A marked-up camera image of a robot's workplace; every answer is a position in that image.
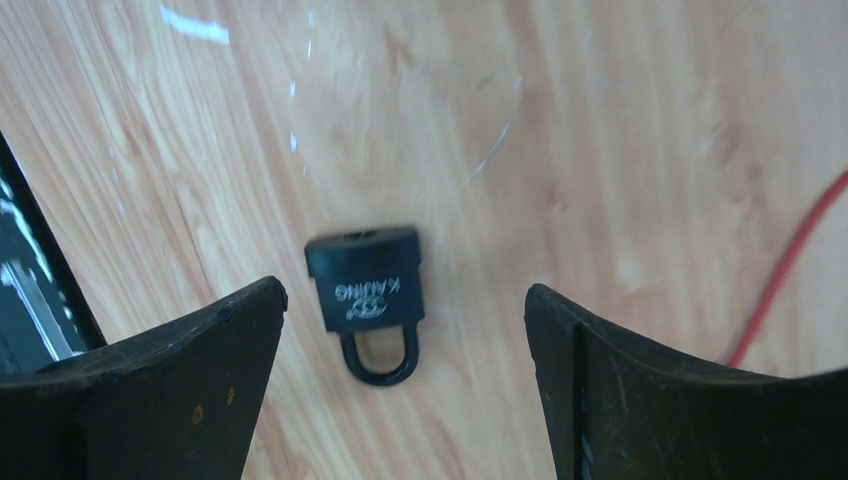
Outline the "black padlock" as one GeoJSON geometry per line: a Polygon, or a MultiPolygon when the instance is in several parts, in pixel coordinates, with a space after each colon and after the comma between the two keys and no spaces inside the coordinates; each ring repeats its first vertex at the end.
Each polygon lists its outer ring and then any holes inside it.
{"type": "Polygon", "coordinates": [[[327,331],[339,337],[345,364],[357,380],[374,387],[409,378],[419,360],[417,326],[425,318],[421,251],[413,225],[381,226],[309,240],[304,247],[327,331]],[[399,327],[404,356],[390,371],[361,360],[356,336],[399,327]]]}

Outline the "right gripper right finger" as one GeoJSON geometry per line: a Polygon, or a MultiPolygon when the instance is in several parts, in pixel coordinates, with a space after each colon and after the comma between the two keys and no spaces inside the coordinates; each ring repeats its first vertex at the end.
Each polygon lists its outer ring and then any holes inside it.
{"type": "Polygon", "coordinates": [[[843,479],[847,373],[780,378],[700,359],[551,288],[526,335],[561,479],[843,479]]]}

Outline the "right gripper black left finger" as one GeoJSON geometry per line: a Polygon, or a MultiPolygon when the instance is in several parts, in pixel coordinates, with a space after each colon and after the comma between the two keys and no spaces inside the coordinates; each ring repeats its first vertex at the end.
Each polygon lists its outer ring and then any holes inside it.
{"type": "Polygon", "coordinates": [[[288,298],[272,276],[32,374],[1,378],[5,479],[238,479],[288,298]]]}

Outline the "red cable lock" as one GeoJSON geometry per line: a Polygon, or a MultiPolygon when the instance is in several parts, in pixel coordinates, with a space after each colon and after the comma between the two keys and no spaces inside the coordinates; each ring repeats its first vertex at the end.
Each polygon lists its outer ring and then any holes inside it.
{"type": "Polygon", "coordinates": [[[729,359],[726,362],[728,367],[739,368],[742,365],[750,348],[756,342],[778,294],[789,278],[794,265],[799,260],[808,241],[828,211],[840,200],[840,197],[846,191],[847,171],[843,171],[816,199],[807,215],[798,225],[768,278],[752,314],[739,335],[737,343],[730,352],[729,359]]]}

